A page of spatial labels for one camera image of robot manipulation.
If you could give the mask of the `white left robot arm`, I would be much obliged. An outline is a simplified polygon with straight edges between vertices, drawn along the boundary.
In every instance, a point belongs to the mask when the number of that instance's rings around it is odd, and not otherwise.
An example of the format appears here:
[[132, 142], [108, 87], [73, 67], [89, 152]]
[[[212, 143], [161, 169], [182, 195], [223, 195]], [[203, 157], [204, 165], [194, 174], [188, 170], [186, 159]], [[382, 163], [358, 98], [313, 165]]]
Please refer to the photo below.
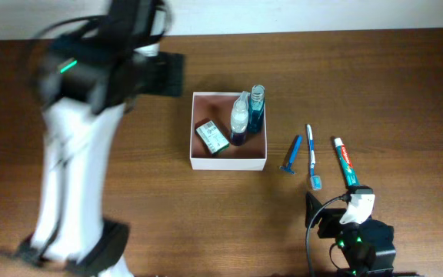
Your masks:
[[110, 149], [139, 95], [182, 94], [185, 58], [158, 48], [172, 26], [166, 1], [113, 1], [105, 15], [78, 21], [31, 74], [45, 121], [38, 222], [0, 258], [70, 276], [128, 276], [129, 225], [102, 213]]

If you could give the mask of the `green white soap box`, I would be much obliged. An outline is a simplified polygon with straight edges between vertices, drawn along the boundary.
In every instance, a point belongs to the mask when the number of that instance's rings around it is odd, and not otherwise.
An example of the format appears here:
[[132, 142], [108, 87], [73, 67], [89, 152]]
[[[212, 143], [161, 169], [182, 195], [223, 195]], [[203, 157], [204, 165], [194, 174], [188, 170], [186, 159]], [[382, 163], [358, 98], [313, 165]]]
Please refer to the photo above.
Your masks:
[[202, 139], [211, 155], [217, 155], [219, 152], [227, 149], [230, 145], [229, 141], [212, 120], [200, 125], [195, 131]]

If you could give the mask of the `clear purple soap pump bottle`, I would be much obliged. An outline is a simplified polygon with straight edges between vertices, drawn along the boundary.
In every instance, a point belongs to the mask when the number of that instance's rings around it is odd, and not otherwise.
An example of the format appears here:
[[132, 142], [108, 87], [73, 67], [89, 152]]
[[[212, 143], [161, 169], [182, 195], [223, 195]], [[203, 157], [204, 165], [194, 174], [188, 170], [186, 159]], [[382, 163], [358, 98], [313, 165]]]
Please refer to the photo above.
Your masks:
[[235, 146], [245, 143], [248, 126], [248, 95], [248, 92], [243, 91], [234, 102], [231, 111], [231, 143]]

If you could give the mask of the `blue mouthwash bottle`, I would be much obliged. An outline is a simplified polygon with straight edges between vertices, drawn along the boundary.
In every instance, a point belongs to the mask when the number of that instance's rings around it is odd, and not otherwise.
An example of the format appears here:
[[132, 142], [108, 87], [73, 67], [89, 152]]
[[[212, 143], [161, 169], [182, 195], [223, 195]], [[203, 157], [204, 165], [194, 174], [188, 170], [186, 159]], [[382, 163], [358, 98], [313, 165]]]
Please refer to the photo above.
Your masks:
[[263, 85], [254, 85], [249, 99], [249, 120], [248, 131], [258, 133], [261, 130], [262, 119], [265, 108], [265, 87]]

